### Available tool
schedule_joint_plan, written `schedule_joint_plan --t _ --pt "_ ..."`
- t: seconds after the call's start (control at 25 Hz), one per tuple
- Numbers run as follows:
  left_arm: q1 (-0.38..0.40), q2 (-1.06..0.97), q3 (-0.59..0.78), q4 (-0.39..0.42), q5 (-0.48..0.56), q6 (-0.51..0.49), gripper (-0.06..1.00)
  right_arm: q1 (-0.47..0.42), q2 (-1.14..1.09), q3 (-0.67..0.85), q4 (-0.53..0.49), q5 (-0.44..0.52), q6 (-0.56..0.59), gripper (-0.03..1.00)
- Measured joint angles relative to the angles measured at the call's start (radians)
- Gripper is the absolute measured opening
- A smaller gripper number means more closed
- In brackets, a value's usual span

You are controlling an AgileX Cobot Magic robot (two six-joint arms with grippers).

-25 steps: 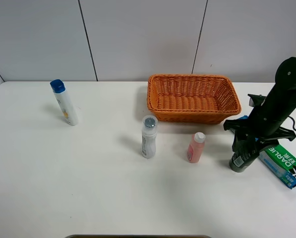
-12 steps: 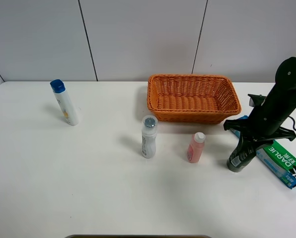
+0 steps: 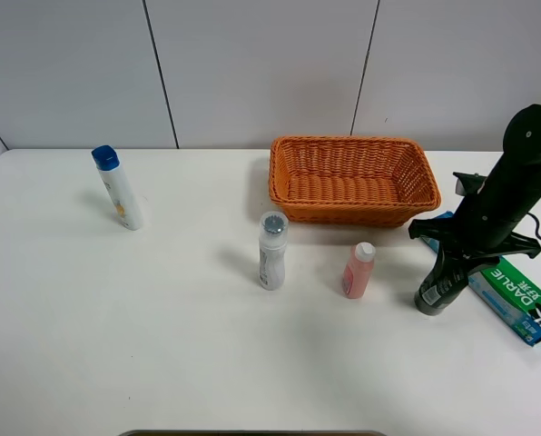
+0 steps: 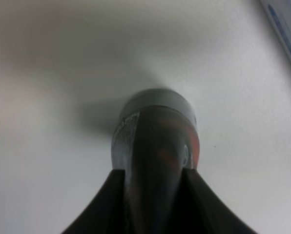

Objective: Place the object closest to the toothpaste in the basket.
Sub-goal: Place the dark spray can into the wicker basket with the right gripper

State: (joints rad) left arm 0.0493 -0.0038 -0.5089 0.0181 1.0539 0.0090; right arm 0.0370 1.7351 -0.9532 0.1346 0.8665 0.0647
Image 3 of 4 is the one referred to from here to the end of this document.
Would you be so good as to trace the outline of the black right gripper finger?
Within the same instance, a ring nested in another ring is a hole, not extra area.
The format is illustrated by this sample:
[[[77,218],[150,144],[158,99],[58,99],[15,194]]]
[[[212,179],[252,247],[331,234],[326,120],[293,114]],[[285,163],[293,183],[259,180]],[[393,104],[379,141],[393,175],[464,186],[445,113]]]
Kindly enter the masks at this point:
[[[453,236],[454,220],[452,218],[414,219],[408,227],[411,239],[430,238],[445,241]]]

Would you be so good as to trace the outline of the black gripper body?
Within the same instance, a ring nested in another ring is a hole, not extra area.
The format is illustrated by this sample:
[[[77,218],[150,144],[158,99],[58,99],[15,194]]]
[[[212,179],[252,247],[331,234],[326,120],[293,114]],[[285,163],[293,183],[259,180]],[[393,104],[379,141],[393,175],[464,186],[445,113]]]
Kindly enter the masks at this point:
[[[449,252],[469,268],[497,265],[497,247],[538,201],[536,168],[495,168],[489,176],[454,173],[462,201],[453,215]]]

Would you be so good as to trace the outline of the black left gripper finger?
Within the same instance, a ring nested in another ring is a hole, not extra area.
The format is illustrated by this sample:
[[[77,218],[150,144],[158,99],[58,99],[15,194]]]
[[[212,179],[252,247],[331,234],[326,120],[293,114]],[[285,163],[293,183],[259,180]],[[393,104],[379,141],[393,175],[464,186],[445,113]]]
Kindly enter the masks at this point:
[[[514,232],[497,247],[497,254],[500,256],[526,254],[530,259],[534,259],[540,253],[541,244],[537,239]]]

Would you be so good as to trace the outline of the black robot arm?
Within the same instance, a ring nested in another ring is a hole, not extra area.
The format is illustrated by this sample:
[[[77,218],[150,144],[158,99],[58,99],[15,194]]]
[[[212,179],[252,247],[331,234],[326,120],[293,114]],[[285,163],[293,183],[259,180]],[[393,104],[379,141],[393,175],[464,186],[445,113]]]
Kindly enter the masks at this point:
[[[541,199],[541,104],[509,122],[503,153],[487,176],[454,172],[462,200],[449,218],[413,220],[409,237],[438,242],[435,266],[492,265],[502,255],[541,253],[538,240],[515,228]]]

